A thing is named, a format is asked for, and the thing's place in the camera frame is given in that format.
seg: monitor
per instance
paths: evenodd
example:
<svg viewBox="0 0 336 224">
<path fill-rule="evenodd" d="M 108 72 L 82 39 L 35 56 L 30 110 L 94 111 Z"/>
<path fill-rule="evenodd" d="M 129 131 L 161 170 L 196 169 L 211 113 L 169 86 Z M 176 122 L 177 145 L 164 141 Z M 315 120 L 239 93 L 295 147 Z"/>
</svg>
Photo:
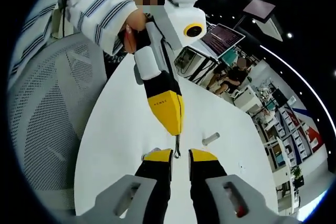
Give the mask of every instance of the monitor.
<svg viewBox="0 0 336 224">
<path fill-rule="evenodd" d="M 207 32 L 201 40 L 213 51 L 218 59 L 244 38 L 245 35 L 227 26 L 218 24 Z"/>
</svg>

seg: seated person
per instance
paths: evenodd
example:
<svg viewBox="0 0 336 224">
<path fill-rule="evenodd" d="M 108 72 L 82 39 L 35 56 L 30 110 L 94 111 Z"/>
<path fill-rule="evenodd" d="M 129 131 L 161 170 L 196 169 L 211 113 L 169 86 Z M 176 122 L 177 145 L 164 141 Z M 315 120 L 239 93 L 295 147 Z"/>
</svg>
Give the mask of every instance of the seated person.
<svg viewBox="0 0 336 224">
<path fill-rule="evenodd" d="M 211 77 L 210 82 L 208 86 L 206 87 L 206 90 L 209 90 L 210 87 L 215 84 L 216 81 L 221 81 L 226 77 L 226 72 L 225 72 L 225 66 L 223 63 L 221 63 L 219 66 L 217 66 L 214 71 L 214 75 Z"/>
<path fill-rule="evenodd" d="M 245 78 L 248 75 L 246 69 L 249 68 L 250 66 L 251 61 L 249 59 L 243 57 L 239 58 L 237 60 L 237 66 L 233 67 L 227 73 L 226 77 L 223 78 L 224 81 L 220 85 L 220 88 L 215 91 L 215 94 L 219 95 L 224 91 L 227 91 L 228 89 L 229 93 L 232 93 L 245 80 Z M 207 89 L 210 88 L 210 85 L 213 85 L 213 83 L 211 83 L 210 81 Z"/>
</svg>

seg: black shirt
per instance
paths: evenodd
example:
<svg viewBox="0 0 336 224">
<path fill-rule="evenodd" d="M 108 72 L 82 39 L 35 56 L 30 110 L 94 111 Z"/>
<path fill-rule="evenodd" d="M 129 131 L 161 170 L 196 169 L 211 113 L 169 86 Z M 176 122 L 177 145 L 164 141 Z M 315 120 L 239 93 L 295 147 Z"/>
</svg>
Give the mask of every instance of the black shirt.
<svg viewBox="0 0 336 224">
<path fill-rule="evenodd" d="M 233 67 L 233 69 L 227 73 L 230 80 L 239 81 L 240 84 L 245 80 L 247 75 L 246 70 L 239 70 L 239 67 Z"/>
</svg>

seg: box on shelf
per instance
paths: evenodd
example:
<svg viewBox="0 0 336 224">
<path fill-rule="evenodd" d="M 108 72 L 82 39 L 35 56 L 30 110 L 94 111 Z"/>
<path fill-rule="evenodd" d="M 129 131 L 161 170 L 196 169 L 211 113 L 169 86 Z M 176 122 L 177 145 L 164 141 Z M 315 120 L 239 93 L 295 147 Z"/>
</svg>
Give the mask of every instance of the box on shelf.
<svg viewBox="0 0 336 224">
<path fill-rule="evenodd" d="M 289 145 L 288 139 L 285 139 L 285 140 L 283 141 L 283 143 L 284 143 L 284 146 L 288 146 L 288 145 Z"/>
<path fill-rule="evenodd" d="M 293 137 L 294 138 L 297 138 L 297 137 L 299 137 L 300 135 L 299 135 L 299 132 L 298 131 L 294 131 L 293 132 Z"/>
<path fill-rule="evenodd" d="M 307 152 L 306 151 L 301 152 L 300 156 L 301 156 L 301 158 L 307 157 Z"/>
<path fill-rule="evenodd" d="M 296 160 L 295 159 L 290 161 L 290 167 L 294 167 L 294 166 L 296 166 Z"/>
<path fill-rule="evenodd" d="M 285 121 L 286 121 L 287 124 L 290 124 L 290 123 L 292 123 L 292 118 L 287 117 L 287 118 L 285 119 Z"/>
<path fill-rule="evenodd" d="M 284 131 L 283 129 L 281 129 L 281 130 L 279 131 L 279 135 L 280 135 L 280 137 L 282 137 L 282 136 L 285 136 L 286 133 L 285 133 L 285 131 Z"/>
<path fill-rule="evenodd" d="M 302 140 L 301 140 L 301 138 L 300 138 L 300 137 L 298 137 L 298 138 L 294 139 L 294 141 L 295 141 L 295 143 L 296 143 L 297 145 L 299 145 L 299 144 L 301 144 L 301 143 L 302 143 Z"/>
<path fill-rule="evenodd" d="M 275 128 L 280 131 L 282 129 L 282 125 L 280 123 L 278 123 L 277 125 L 275 125 Z"/>
<path fill-rule="evenodd" d="M 309 130 L 309 126 L 308 126 L 308 124 L 307 124 L 307 123 L 304 123 L 304 124 L 302 125 L 302 129 L 303 129 L 304 131 Z"/>
<path fill-rule="evenodd" d="M 303 144 L 300 144 L 299 146 L 298 146 L 298 149 L 299 149 L 299 151 L 301 152 L 301 151 L 304 151 L 305 149 L 304 149 L 304 145 Z"/>
<path fill-rule="evenodd" d="M 319 144 L 319 141 L 317 140 L 316 137 L 314 138 L 312 142 L 310 142 L 310 146 L 312 149 L 315 148 L 318 144 Z"/>
<path fill-rule="evenodd" d="M 288 128 L 292 131 L 295 129 L 295 125 L 293 124 L 293 122 L 288 124 Z"/>
<path fill-rule="evenodd" d="M 287 117 L 289 117 L 289 115 L 288 115 L 288 113 L 285 111 L 285 112 L 282 113 L 282 117 L 286 119 Z"/>
<path fill-rule="evenodd" d="M 293 158 L 295 158 L 294 153 L 293 153 L 293 152 L 289 153 L 289 154 L 288 154 L 288 158 L 289 158 L 289 159 L 293 159 Z"/>
</svg>

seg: white curved light strip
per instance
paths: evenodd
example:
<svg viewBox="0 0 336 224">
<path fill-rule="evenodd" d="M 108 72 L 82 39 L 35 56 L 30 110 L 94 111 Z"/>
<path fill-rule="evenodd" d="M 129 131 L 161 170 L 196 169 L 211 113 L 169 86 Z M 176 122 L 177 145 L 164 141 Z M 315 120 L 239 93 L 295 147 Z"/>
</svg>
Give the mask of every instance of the white curved light strip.
<svg viewBox="0 0 336 224">
<path fill-rule="evenodd" d="M 278 60 L 280 60 L 283 64 L 285 64 L 290 70 L 292 70 L 306 85 L 307 87 L 310 89 L 310 91 L 315 95 L 315 97 L 317 98 L 317 100 L 320 102 L 322 108 L 324 109 L 324 111 L 326 112 L 328 119 L 331 123 L 331 126 L 334 130 L 334 134 L 336 136 L 336 127 L 335 124 L 331 118 L 331 115 L 329 114 L 329 111 L 327 110 L 326 106 L 324 105 L 324 103 L 322 102 L 321 98 L 317 95 L 317 93 L 315 92 L 315 90 L 312 88 L 312 86 L 291 66 L 289 65 L 287 62 L 285 62 L 284 60 L 282 60 L 279 56 L 277 56 L 275 53 L 273 53 L 272 51 L 268 50 L 266 47 L 260 45 L 260 47 L 266 51 L 268 51 L 271 55 L 273 55 L 274 57 L 276 57 Z"/>
</svg>

